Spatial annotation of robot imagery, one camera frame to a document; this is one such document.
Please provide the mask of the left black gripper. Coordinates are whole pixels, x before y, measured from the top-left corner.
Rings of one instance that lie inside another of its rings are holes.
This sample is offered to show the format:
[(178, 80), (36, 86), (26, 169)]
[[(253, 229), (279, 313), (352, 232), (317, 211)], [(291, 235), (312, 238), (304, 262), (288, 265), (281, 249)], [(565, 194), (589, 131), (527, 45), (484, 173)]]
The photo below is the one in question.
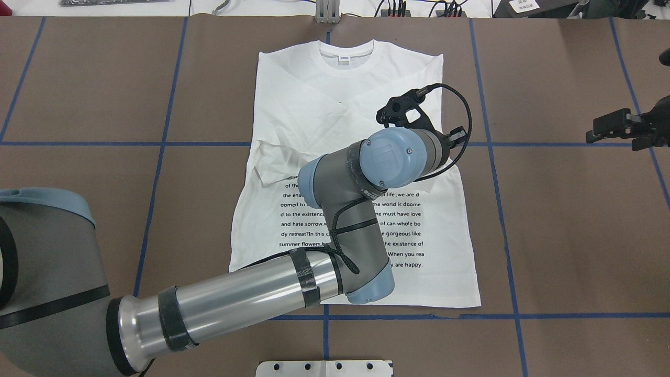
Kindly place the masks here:
[(445, 143), (448, 148), (455, 148), (456, 146), (467, 143), (467, 130), (462, 126), (452, 129), (446, 136)]

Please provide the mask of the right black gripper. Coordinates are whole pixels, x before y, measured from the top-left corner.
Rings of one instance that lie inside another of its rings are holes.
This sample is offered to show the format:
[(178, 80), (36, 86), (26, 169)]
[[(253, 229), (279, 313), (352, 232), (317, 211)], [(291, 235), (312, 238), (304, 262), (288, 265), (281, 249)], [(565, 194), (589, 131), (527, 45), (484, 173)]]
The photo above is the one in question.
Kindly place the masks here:
[(619, 109), (600, 116), (594, 119), (593, 130), (586, 133), (586, 143), (632, 138), (634, 152), (669, 146), (669, 96), (661, 98), (644, 114), (634, 115), (630, 109)]

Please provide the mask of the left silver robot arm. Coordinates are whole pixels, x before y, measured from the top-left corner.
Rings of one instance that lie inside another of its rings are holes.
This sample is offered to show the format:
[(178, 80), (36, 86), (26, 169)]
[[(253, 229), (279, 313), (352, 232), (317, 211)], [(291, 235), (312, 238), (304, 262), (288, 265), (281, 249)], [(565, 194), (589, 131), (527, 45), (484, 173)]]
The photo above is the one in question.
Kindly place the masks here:
[(344, 294), (354, 305), (395, 288), (374, 200), (433, 178), (469, 133), (387, 127), (305, 164), (300, 198), (325, 216), (327, 243), (302, 242), (237, 270), (144, 299), (112, 298), (90, 208), (56, 188), (2, 190), (2, 353), (39, 376), (124, 376), (151, 360)]

